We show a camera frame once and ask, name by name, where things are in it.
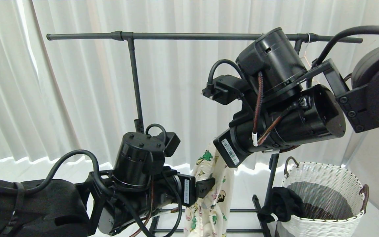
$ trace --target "floral fabric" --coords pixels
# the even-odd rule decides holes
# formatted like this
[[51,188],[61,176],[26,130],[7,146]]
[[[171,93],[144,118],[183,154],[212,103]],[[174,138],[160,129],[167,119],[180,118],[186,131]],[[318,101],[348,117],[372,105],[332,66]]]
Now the floral fabric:
[[196,181],[215,178],[205,198],[185,209],[184,234],[188,237],[226,237],[235,174],[211,142],[192,172]]

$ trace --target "screw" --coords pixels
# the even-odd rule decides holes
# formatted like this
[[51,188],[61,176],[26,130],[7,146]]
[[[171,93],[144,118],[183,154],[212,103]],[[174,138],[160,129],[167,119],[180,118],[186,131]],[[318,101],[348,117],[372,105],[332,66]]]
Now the screw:
[[353,118],[353,117],[356,116],[356,112],[355,112],[355,111],[349,111],[349,112],[347,113],[347,116]]
[[355,129],[358,131],[358,132],[362,132],[364,130],[364,127],[362,125],[357,125],[355,127]]
[[347,97],[346,96],[343,96],[339,99],[340,103],[346,103],[347,102]]

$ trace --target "white floor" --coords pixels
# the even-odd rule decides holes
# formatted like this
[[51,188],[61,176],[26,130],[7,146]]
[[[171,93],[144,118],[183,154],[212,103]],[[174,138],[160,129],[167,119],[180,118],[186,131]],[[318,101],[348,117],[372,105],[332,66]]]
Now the white floor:
[[[34,165],[28,161],[23,161],[18,164],[12,159],[0,160],[0,179],[8,181],[25,181],[43,179],[50,170],[53,164],[48,161],[41,161]],[[269,171],[267,165],[258,164],[255,171],[239,171],[236,175],[234,192],[238,195],[233,196],[232,208],[251,209],[253,204],[251,201],[252,195],[256,194],[260,199],[260,204],[264,201],[264,194],[268,182]],[[106,164],[101,169],[110,169],[110,165]],[[77,164],[69,163],[62,165],[55,175],[55,178],[61,178],[73,183],[83,182],[88,172],[92,170],[90,162],[79,162]],[[179,169],[182,173],[189,173],[189,168]],[[283,177],[283,168],[279,167],[276,173],[275,186],[279,186]],[[91,203],[88,203],[89,213],[91,212]],[[161,217],[158,228],[171,228],[175,223],[176,214],[168,214]],[[183,227],[185,218],[182,218],[180,228]],[[232,213],[229,217],[228,228],[259,228],[257,217],[254,213]],[[269,225],[272,235],[274,233],[275,224]],[[128,229],[120,233],[118,236],[129,236],[137,229],[136,226],[130,226]],[[95,237],[107,236],[97,232]],[[262,234],[227,234],[228,237],[251,237],[262,236]],[[354,237],[379,237],[379,210],[371,203],[368,203],[367,213],[362,218],[361,223],[355,231]]]

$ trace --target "basket handle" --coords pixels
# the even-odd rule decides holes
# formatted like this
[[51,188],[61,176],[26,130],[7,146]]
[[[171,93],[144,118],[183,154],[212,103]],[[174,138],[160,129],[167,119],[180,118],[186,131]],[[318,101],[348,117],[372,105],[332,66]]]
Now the basket handle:
[[289,156],[289,157],[286,159],[286,163],[285,163],[285,176],[286,176],[286,177],[289,177],[289,173],[288,173],[288,164],[289,164],[289,160],[293,160],[293,162],[295,162],[295,164],[296,164],[296,168],[299,167],[299,163],[296,161],[296,159],[293,158],[293,156]]
[[366,206],[368,204],[368,198],[369,198],[369,186],[367,184],[364,184],[364,187],[359,191],[359,194],[365,194],[364,197],[364,203],[362,204],[361,210],[364,210],[364,213],[366,213]]

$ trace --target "white curtain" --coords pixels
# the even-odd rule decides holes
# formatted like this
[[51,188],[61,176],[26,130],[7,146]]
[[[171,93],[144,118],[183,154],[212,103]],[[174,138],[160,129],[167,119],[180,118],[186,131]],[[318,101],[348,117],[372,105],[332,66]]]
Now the white curtain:
[[[285,33],[334,35],[358,25],[379,25],[379,1],[0,1],[0,158],[55,159],[88,149],[113,163],[122,135],[137,118],[126,42],[111,39],[48,41],[47,33],[133,32]],[[379,46],[339,43],[330,53],[342,75]],[[144,124],[160,123],[181,139],[170,165],[193,164],[227,129],[239,102],[219,105],[200,95],[212,64],[235,60],[248,41],[136,40]],[[325,46],[307,48],[314,60]],[[236,73],[220,66],[216,75]],[[322,77],[316,78],[326,84]],[[299,160],[340,164],[343,138],[293,150]],[[267,163],[256,154],[244,165]]]

